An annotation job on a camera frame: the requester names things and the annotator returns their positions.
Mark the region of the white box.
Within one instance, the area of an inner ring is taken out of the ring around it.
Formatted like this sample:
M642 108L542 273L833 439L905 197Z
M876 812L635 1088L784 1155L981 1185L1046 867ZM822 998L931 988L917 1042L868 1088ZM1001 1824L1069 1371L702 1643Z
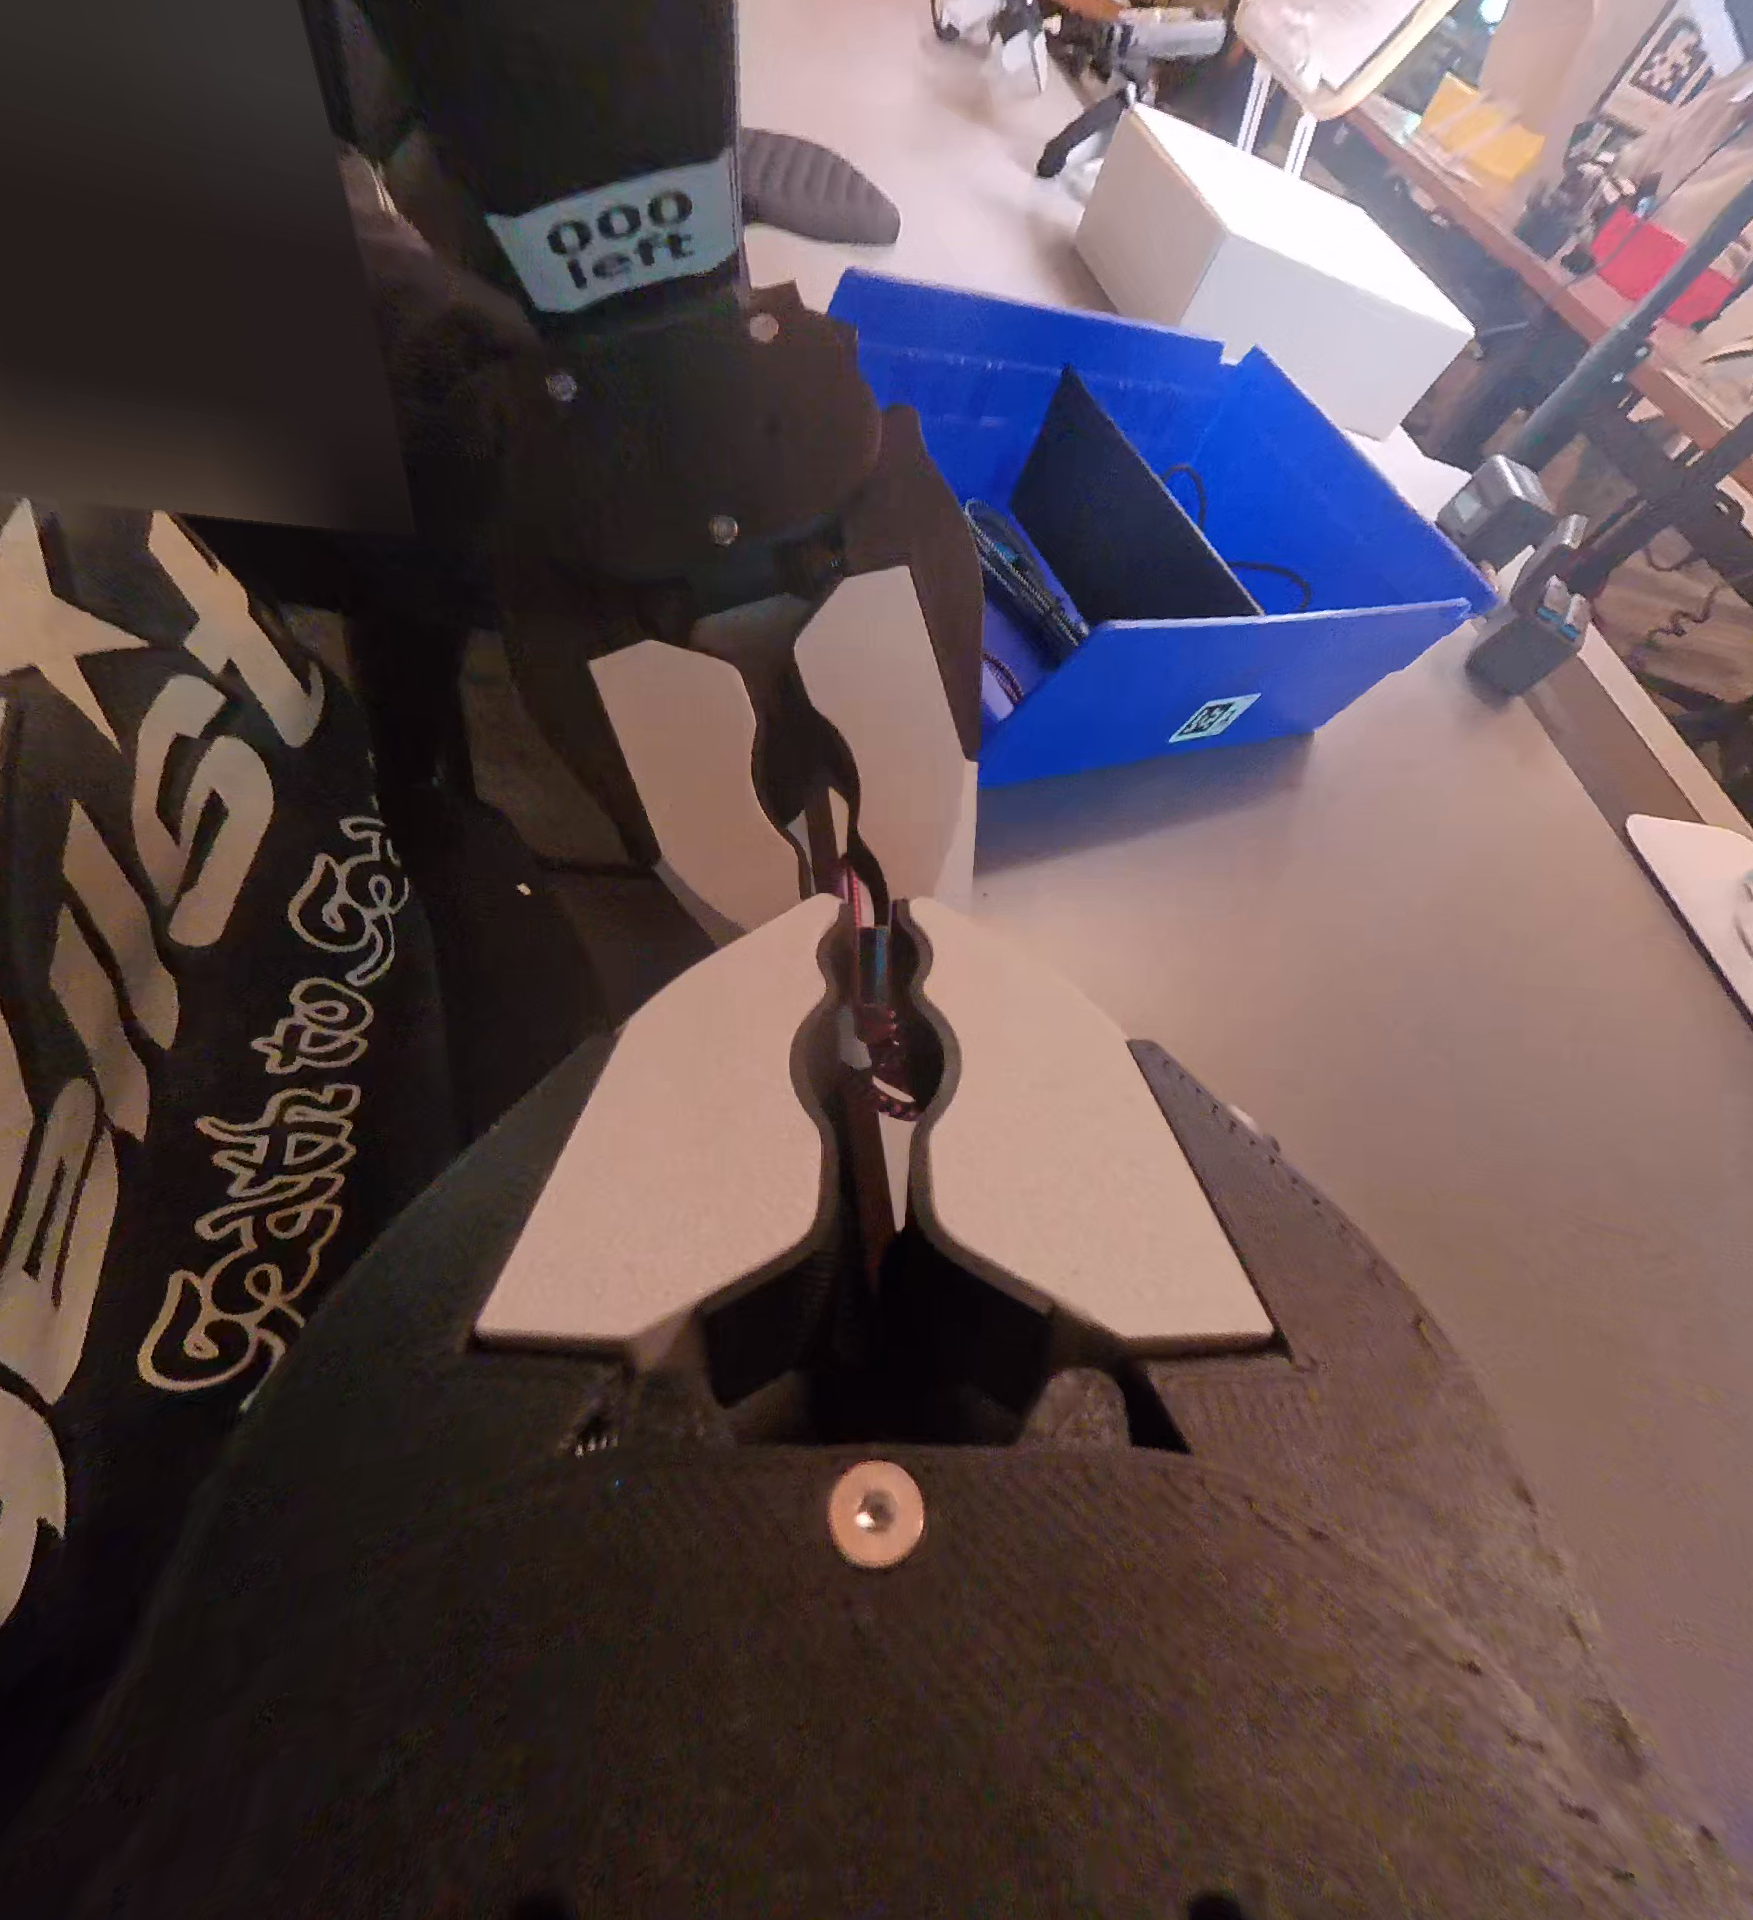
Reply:
M1469 319L1357 205L1158 108L1128 108L1077 252L1131 323L1266 354L1375 443L1474 345Z

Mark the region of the black tripod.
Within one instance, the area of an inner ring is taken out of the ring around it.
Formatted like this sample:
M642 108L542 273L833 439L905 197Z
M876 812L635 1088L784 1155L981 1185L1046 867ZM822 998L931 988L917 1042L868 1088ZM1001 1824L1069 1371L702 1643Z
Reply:
M1650 354L1658 325L1714 268L1751 221L1753 178L1680 254L1647 296L1613 325L1593 349L1585 351L1574 373L1544 401L1514 439L1509 458L1541 473L1589 424L1604 403L1613 401L1622 389L1630 386L1632 376ZM1718 482L1749 458L1753 458L1753 411L1722 435L1714 447L1698 452L1690 463L1669 468L1661 493L1645 493L1632 516L1619 521L1593 544L1584 544L1577 551L1576 565L1561 575L1570 593L1595 601L1619 565L1625 565L1656 540L1658 533L1669 526L1680 512L1700 507L1716 493Z

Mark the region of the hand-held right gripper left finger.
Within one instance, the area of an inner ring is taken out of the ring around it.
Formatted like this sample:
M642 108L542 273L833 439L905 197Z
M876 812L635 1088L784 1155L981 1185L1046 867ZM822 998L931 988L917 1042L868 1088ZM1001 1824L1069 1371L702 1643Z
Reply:
M798 900L625 1023L477 1315L477 1349L654 1371L700 1312L822 1245L847 931L840 899Z

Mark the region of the black bin divider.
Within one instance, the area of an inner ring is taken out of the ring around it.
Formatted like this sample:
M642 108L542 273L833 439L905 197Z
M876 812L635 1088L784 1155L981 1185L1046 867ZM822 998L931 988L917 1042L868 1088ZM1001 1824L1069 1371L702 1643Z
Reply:
M1263 616L1073 366L1059 374L1009 512L1089 629Z

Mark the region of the red box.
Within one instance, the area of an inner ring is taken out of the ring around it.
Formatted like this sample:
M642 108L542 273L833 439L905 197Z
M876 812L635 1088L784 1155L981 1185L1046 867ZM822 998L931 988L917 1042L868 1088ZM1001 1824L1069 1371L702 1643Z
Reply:
M1589 241L1595 277L1619 296L1641 303L1680 264L1688 243L1632 206L1617 206ZM1667 325L1712 325L1737 292L1737 281L1719 266L1704 268L1661 316Z

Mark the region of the office chair base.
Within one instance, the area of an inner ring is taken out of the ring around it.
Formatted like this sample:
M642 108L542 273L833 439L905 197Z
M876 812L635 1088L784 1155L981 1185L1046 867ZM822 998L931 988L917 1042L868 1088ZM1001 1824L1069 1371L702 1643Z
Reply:
M1054 180L1091 142L1107 138L1128 110L1155 104L1168 71L1225 54L1233 4L1123 2L931 2L937 42L995 48L1010 74L1030 73L1045 90L1050 73L1091 78L1104 95L1043 148L1034 173Z

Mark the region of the blue plastic bin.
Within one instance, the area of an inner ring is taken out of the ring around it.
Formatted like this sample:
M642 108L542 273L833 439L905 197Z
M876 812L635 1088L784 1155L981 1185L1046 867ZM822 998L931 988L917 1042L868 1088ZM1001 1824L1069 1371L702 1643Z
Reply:
M1001 516L1081 623L1059 653L984 613L983 789L1320 732L1486 614L1495 589L1263 352L850 268L831 316L913 409L962 510ZM1075 369L1263 608L1089 629L1009 512Z

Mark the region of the black star printed shirt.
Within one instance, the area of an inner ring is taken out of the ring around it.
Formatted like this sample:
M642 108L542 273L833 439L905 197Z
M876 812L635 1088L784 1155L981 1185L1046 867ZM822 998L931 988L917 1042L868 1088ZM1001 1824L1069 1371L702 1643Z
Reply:
M452 1127L345 682L176 521L0 499L0 1703L135 1617Z

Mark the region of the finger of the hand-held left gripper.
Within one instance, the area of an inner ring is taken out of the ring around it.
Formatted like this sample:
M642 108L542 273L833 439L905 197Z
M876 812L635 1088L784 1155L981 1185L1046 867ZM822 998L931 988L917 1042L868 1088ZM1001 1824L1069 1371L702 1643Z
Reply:
M843 518L843 572L794 643L854 775L852 828L888 900L974 895L984 587L969 521L910 406Z
M718 657L642 638L591 665L656 845L656 875L697 920L774 920L827 895L803 828L759 790L759 715Z

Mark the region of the black chair seat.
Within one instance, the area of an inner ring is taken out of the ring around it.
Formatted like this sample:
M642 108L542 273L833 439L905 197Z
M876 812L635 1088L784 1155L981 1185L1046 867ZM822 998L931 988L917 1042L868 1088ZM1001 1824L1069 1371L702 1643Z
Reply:
M745 127L739 135L743 221L821 245L890 248L898 208L850 160L817 142Z

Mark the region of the yellow bin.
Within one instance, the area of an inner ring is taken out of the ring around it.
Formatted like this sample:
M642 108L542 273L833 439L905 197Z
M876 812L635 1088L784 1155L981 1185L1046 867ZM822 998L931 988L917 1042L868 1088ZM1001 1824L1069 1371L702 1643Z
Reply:
M1451 74L1440 80L1417 120L1413 142L1461 176L1514 186L1544 154L1546 136L1516 110Z

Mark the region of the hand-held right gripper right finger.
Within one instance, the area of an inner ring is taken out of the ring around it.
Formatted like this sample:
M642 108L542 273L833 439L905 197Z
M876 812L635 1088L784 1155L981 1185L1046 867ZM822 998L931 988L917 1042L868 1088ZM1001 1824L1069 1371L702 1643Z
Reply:
M1128 1034L998 929L914 899L910 1007L940 1053L908 1218L960 1271L1123 1353L1250 1353L1275 1327Z

